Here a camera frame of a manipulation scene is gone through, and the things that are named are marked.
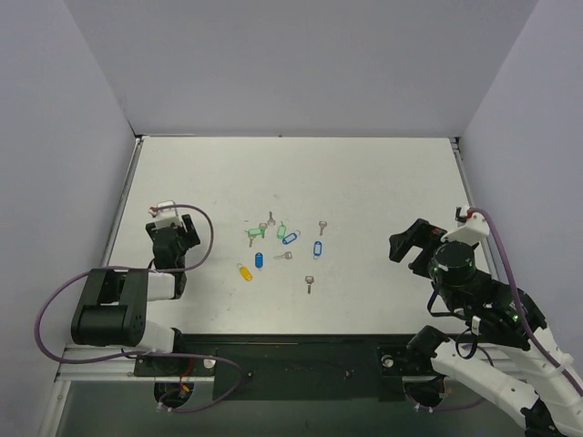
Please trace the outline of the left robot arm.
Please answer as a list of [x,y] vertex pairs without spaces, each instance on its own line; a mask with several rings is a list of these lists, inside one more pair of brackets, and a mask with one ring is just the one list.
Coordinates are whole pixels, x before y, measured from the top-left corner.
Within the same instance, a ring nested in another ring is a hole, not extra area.
[[200,238],[190,215],[177,212],[162,212],[146,225],[146,232],[154,266],[163,271],[92,269],[71,322],[71,336],[77,345],[156,352],[157,366],[175,375],[185,369],[188,354],[176,344],[176,329],[148,319],[148,304],[181,297],[186,254]]

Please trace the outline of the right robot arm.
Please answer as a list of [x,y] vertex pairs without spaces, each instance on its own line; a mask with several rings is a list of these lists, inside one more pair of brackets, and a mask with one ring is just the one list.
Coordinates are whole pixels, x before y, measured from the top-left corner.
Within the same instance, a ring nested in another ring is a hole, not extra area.
[[503,283],[477,268],[476,247],[494,232],[486,216],[470,209],[457,223],[447,231],[419,218],[389,238],[393,262],[411,248],[420,250],[409,269],[428,278],[430,299],[445,305],[431,316],[463,321],[472,338],[462,355],[458,342],[425,326],[407,345],[409,366],[465,385],[527,436],[581,435],[582,380],[572,357],[558,347],[545,316],[514,279]]

